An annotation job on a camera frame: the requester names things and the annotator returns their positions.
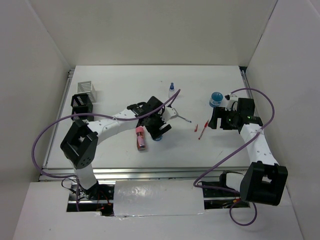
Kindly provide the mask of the blue slime jar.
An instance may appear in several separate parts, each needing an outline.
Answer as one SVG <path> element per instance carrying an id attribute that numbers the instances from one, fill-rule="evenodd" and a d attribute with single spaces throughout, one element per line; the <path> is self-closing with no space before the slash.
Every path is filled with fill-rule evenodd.
<path id="1" fill-rule="evenodd" d="M 217 91 L 213 92 L 209 100 L 209 105 L 212 108 L 219 107 L 221 105 L 223 98 L 224 96 L 220 92 L 217 92 Z"/>
<path id="2" fill-rule="evenodd" d="M 160 136 L 154 138 L 153 141 L 158 142 L 158 141 L 161 141 L 162 139 L 163 139 L 163 135 L 160 135 Z"/>

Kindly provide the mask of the pink capped marker tube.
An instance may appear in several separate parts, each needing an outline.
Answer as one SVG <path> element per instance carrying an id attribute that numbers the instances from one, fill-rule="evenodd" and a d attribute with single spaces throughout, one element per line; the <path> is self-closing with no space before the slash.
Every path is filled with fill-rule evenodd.
<path id="1" fill-rule="evenodd" d="M 145 151 L 147 149 L 147 144 L 145 140 L 145 131 L 143 126 L 138 126 L 135 129 L 136 133 L 136 146 L 139 152 Z"/>

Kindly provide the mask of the clear spray bottle blue cap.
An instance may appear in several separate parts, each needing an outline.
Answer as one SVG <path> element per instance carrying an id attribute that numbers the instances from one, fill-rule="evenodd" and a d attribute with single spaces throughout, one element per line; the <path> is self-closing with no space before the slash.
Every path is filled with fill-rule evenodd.
<path id="1" fill-rule="evenodd" d="M 172 82 L 169 86 L 169 90 L 168 90 L 168 98 L 170 99 L 173 95 L 175 94 L 175 85 Z"/>

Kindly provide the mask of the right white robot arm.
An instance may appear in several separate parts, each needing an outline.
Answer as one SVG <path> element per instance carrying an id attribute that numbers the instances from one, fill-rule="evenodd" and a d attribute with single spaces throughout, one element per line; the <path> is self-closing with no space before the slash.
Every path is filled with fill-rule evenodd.
<path id="1" fill-rule="evenodd" d="M 279 165 L 268 146 L 263 122 L 255 116 L 253 99 L 227 95 L 227 106 L 213 110 L 208 126 L 211 129 L 237 130 L 247 144 L 250 166 L 245 174 L 224 171 L 218 190 L 223 196 L 239 192 L 245 202 L 277 206 L 286 185 L 288 170 Z"/>

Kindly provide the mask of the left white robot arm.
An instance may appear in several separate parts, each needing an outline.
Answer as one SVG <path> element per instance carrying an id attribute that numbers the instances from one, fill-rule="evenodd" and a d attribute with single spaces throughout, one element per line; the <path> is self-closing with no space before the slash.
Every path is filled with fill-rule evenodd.
<path id="1" fill-rule="evenodd" d="M 168 121 L 178 116 L 175 108 L 163 106 L 152 96 L 148 102 L 129 105 L 111 118 L 84 122 L 75 120 L 60 144 L 66 158 L 72 163 L 79 180 L 81 194 L 88 200 L 96 199 L 101 191 L 92 162 L 97 146 L 121 132 L 146 128 L 153 140 L 171 129 Z"/>

